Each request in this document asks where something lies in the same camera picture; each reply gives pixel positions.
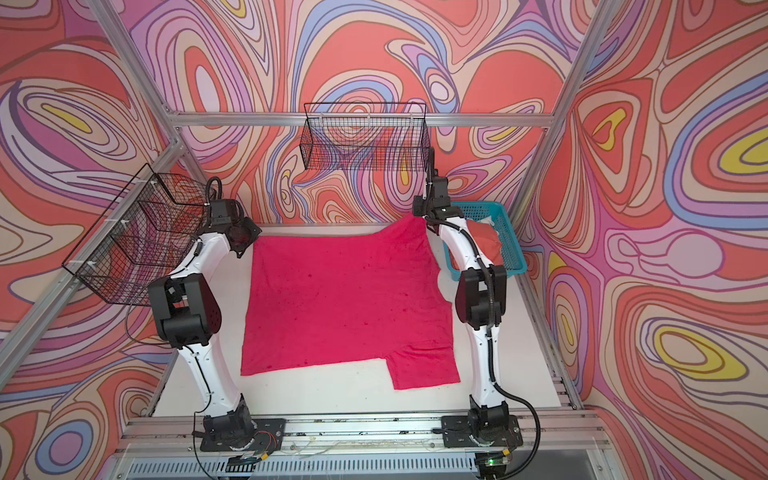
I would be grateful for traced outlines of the teal plastic basket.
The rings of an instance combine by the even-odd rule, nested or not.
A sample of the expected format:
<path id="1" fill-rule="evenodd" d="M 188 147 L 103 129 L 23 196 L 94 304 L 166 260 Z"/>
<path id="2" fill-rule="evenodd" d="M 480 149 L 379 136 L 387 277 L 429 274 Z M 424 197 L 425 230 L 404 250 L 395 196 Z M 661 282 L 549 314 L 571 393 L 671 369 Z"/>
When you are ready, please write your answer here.
<path id="1" fill-rule="evenodd" d="M 462 273 L 467 269 L 475 269 L 482 274 L 480 264 L 485 265 L 491 273 L 494 272 L 494 268 L 499 271 L 499 267 L 504 266 L 508 276 L 527 271 L 521 247 L 502 204 L 487 201 L 460 201 L 452 204 L 462 210 L 463 219 L 452 219 L 441 225 L 427 223 L 427 227 L 442 240 L 446 266 L 454 281 L 459 281 Z M 469 232 L 468 219 L 490 223 L 494 227 L 503 243 L 503 265 L 493 265 L 478 249 Z"/>

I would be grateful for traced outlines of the magenta t shirt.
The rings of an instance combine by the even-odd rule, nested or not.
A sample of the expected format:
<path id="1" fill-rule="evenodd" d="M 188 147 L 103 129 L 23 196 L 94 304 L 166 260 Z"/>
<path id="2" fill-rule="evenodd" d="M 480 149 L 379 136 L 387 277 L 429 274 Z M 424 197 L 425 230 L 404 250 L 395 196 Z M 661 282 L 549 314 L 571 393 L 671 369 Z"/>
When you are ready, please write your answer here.
<path id="1" fill-rule="evenodd" d="M 419 217 L 362 236 L 259 238 L 241 374 L 381 359 L 396 390 L 458 383 L 439 273 Z"/>

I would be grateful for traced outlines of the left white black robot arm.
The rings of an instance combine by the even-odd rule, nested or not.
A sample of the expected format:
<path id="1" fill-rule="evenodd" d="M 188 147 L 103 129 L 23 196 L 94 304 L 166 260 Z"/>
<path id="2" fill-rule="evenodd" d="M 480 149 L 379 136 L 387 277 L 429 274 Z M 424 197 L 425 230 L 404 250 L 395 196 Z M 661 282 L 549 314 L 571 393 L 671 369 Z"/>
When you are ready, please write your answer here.
<path id="1" fill-rule="evenodd" d="M 237 389 L 218 340 L 223 323 L 208 279 L 230 253 L 242 257 L 261 229 L 236 200 L 210 200 L 197 239 L 171 273 L 148 285 L 148 299 L 159 338 L 187 363 L 202 396 L 202 429 L 193 435 L 203 451 L 244 451 L 256 427 Z"/>

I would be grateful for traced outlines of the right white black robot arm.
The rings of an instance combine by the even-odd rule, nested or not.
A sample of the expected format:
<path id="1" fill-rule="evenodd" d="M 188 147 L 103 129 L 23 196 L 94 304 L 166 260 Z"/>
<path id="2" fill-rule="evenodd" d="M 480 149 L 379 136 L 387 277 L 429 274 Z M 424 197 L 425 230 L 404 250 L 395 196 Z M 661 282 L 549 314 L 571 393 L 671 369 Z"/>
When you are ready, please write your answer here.
<path id="1" fill-rule="evenodd" d="M 462 210 L 448 194 L 448 179 L 430 167 L 424 193 L 415 197 L 413 215 L 448 247 L 460 270 L 454 300 L 456 314 L 470 336 L 473 355 L 472 390 L 467 423 L 470 438 L 490 446 L 509 429 L 509 408 L 497 388 L 497 343 L 505 310 L 507 274 L 482 252 Z"/>

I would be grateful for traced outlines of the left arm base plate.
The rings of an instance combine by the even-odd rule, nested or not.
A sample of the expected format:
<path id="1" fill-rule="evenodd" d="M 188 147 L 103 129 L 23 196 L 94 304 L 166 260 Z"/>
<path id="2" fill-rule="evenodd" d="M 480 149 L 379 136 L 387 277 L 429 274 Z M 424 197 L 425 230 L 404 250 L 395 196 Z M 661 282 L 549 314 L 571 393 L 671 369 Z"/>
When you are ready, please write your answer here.
<path id="1" fill-rule="evenodd" d="M 208 417 L 203 420 L 200 449 L 203 452 L 272 452 L 282 448 L 286 420 Z"/>

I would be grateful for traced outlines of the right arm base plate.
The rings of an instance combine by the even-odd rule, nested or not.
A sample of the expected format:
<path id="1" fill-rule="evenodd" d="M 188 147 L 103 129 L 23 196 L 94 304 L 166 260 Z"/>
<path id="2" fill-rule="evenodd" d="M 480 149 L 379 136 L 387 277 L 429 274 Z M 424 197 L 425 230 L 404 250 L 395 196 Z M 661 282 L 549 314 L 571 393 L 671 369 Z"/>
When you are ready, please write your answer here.
<path id="1" fill-rule="evenodd" d="M 491 448 L 504 447 L 515 450 L 524 443 L 516 423 L 484 425 L 479 420 L 470 420 L 467 415 L 449 415 L 440 419 L 440 426 L 433 430 L 441 436 L 446 448 Z"/>

